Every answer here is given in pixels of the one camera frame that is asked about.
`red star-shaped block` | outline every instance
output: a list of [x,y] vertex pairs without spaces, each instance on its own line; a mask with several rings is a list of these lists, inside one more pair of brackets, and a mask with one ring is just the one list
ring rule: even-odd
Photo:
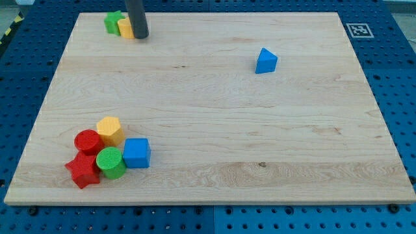
[[90,184],[99,183],[99,168],[96,164],[97,155],[85,155],[78,152],[74,160],[65,164],[65,167],[71,172],[72,180],[80,189]]

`toy block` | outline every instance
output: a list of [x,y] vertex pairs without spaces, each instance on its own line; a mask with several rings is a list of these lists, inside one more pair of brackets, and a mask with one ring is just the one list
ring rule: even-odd
[[257,66],[255,68],[255,73],[266,73],[274,72],[276,69],[276,64],[278,63],[278,57],[272,54],[265,48],[261,49],[259,58],[257,59]]
[[146,138],[125,140],[123,159],[128,168],[148,168],[150,166],[150,147]]
[[119,19],[117,21],[118,29],[122,37],[127,39],[134,39],[133,29],[131,28],[130,19],[126,17],[125,19]]
[[121,10],[116,12],[108,12],[107,17],[104,19],[104,25],[107,29],[107,32],[119,36],[120,31],[118,29],[117,21],[124,18],[125,17],[122,15]]
[[107,116],[97,123],[97,131],[106,146],[118,146],[125,139],[117,117]]
[[80,189],[90,184],[99,183],[99,168],[96,164],[96,155],[85,155],[78,152],[74,160],[65,164],[65,167],[71,172],[71,178]]
[[97,166],[109,179],[122,177],[126,170],[122,153],[115,147],[107,147],[98,153]]
[[79,151],[86,155],[97,155],[105,147],[99,134],[91,129],[78,133],[73,143]]

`blue pegboard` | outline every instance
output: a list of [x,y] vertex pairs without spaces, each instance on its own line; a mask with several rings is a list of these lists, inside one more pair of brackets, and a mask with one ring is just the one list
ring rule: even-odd
[[[416,176],[416,55],[383,2],[145,0],[144,4],[148,12],[338,12],[347,32],[347,23],[366,23],[374,38],[347,35],[406,170]],[[123,0],[37,0],[0,58],[2,199],[78,13],[115,10],[125,11]],[[0,233],[416,233],[416,205],[398,208],[38,207],[31,216],[28,211],[34,209],[2,202]]]

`wooden board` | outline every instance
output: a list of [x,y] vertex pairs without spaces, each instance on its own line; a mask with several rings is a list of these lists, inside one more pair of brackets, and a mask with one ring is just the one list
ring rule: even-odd
[[[415,201],[336,13],[155,13],[146,40],[107,34],[104,17],[80,14],[9,205]],[[262,47],[275,73],[254,73]],[[80,190],[73,138],[107,115],[149,138],[151,168]]]

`blue block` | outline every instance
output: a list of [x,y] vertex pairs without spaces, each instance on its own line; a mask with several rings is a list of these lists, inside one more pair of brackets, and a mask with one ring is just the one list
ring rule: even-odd
[[255,68],[255,73],[266,73],[274,72],[276,69],[276,64],[278,63],[278,57],[273,55],[270,51],[265,48],[261,49],[259,58],[257,59],[257,66]]
[[146,138],[125,140],[123,159],[128,168],[148,168],[150,166],[150,147]]

